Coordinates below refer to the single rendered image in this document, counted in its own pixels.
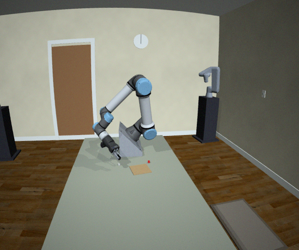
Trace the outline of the tan mat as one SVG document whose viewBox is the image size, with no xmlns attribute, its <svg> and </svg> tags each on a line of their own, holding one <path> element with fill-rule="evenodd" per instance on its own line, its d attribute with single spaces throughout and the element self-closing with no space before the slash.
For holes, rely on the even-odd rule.
<svg viewBox="0 0 299 250">
<path fill-rule="evenodd" d="M 133 175 L 152 173 L 147 164 L 129 166 Z"/>
</svg>

